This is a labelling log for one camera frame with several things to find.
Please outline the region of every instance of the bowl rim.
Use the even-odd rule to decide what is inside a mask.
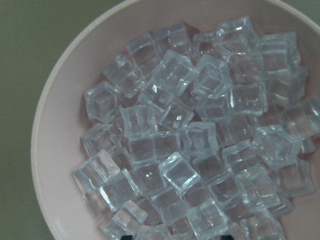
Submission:
[[[278,8],[281,8],[284,11],[292,14],[293,16],[300,19],[304,24],[308,25],[313,31],[315,31],[317,34],[320,35],[320,26],[316,22],[314,22],[312,19],[310,19],[308,16],[306,16],[304,13],[302,13],[301,11],[295,9],[294,7],[290,6],[289,4],[281,0],[263,0],[263,1],[272,5],[275,5]],[[49,91],[60,69],[62,68],[62,66],[64,65],[65,61],[68,59],[70,54],[76,49],[78,44],[82,42],[97,26],[99,26],[105,20],[111,18],[113,15],[117,14],[118,12],[125,9],[126,7],[136,4],[138,2],[141,2],[141,0],[125,0],[113,6],[112,8],[104,12],[102,15],[98,16],[87,27],[85,27],[75,37],[75,39],[68,45],[68,47],[62,53],[62,55],[59,57],[49,77],[46,80],[46,83],[43,87],[40,98],[38,100],[34,119],[33,119],[32,133],[31,133],[31,144],[30,144],[31,173],[32,173],[33,186],[34,186],[36,198],[37,198],[41,213],[44,217],[44,220],[48,228],[50,229],[51,234],[56,240],[62,240],[62,238],[60,238],[59,230],[55,227],[55,224],[52,222],[50,215],[47,212],[46,204],[43,201],[44,198],[43,198],[42,190],[39,185],[39,175],[37,172],[37,162],[38,162],[37,135],[39,132],[40,122],[42,120],[42,115],[43,115],[44,108],[46,106]]]

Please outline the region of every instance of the plastic bowl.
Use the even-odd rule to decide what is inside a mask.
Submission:
[[[279,0],[127,0],[98,17],[65,50],[39,100],[32,131],[31,164],[37,199],[56,240],[102,240],[106,236],[85,205],[71,172],[87,155],[80,136],[89,129],[83,92],[103,79],[103,69],[142,34],[184,21],[202,32],[218,23],[250,16],[260,34],[294,31],[307,96],[320,95],[320,27]],[[307,160],[315,188],[320,150]],[[282,225],[288,240],[320,236],[320,191],[293,200]]]

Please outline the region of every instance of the green background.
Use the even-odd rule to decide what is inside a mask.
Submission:
[[[90,22],[120,2],[0,0],[0,240],[54,239],[38,206],[31,175],[37,102],[66,47]],[[320,0],[284,2],[320,24]]]

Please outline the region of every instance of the round bowl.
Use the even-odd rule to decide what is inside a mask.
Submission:
[[[56,240],[106,239],[72,178],[87,155],[80,136],[89,129],[83,92],[103,79],[103,69],[142,34],[184,21],[202,32],[218,23],[250,16],[259,34],[294,31],[303,65],[309,68],[307,96],[320,95],[320,28],[279,0],[127,0],[98,17],[65,50],[39,100],[31,140],[37,199]],[[315,188],[320,150],[308,156]],[[293,199],[282,219],[288,240],[320,236],[320,191]]]

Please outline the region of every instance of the black object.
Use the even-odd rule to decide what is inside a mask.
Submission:
[[[125,236],[122,236],[120,240],[132,240],[134,239],[134,236],[132,235],[125,235]]]
[[[222,236],[220,236],[220,239],[221,240],[235,240],[231,235],[222,235]]]

